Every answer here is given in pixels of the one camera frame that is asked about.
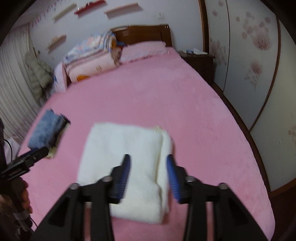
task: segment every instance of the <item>metal screw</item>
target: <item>metal screw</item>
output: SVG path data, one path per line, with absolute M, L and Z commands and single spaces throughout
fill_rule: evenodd
M 193 176 L 187 176 L 187 177 L 185 177 L 185 180 L 187 182 L 191 183 L 191 182 L 194 182 L 195 181 L 195 177 L 193 177 Z
M 227 186 L 226 183 L 220 183 L 220 184 L 219 184 L 219 188 L 220 188 L 221 190 L 226 190 L 226 189 L 228 189 L 229 187 Z
M 70 189 L 71 190 L 76 190 L 76 189 L 78 189 L 79 188 L 79 184 L 78 183 L 72 183 L 71 185 L 70 185 Z
M 112 180 L 113 180 L 113 177 L 111 177 L 111 176 L 105 176 L 102 179 L 102 181 L 105 183 L 111 182 Z

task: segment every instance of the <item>red wall shelf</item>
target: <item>red wall shelf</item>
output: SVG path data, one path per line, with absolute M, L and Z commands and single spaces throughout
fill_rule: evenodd
M 93 7 L 98 6 L 98 5 L 102 4 L 102 3 L 106 3 L 106 1 L 105 0 L 99 0 L 99 1 L 96 1 L 96 2 L 89 2 L 89 3 L 87 3 L 85 5 L 85 7 L 78 8 L 78 10 L 74 14 L 79 15 L 79 14 L 81 14 L 81 13 L 87 11 L 87 10 L 90 10 Z

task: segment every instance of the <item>white towel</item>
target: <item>white towel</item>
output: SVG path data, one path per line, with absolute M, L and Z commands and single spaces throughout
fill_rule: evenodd
M 125 196 L 120 204 L 111 205 L 111 215 L 162 223 L 168 212 L 166 157 L 171 152 L 171 138 L 164 130 L 95 124 L 84 147 L 78 183 L 95 183 L 119 166 L 125 154 L 130 154 L 131 170 Z

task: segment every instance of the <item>gray jacket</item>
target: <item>gray jacket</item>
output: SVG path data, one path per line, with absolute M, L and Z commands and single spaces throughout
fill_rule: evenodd
M 36 58 L 30 52 L 26 53 L 25 63 L 29 67 L 29 77 L 32 86 L 32 92 L 36 100 L 39 100 L 46 87 L 53 83 L 52 68 L 41 59 Z

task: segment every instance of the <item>wardrobe door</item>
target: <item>wardrobe door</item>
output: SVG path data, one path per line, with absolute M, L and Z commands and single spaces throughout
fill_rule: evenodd
M 215 56 L 214 82 L 224 89 L 229 55 L 229 21 L 225 0 L 206 0 L 210 54 Z
M 281 24 L 281 54 L 274 86 L 251 135 L 271 190 L 296 178 L 296 45 Z
M 260 0 L 227 0 L 229 64 L 224 95 L 250 129 L 267 97 L 276 68 L 276 16 Z

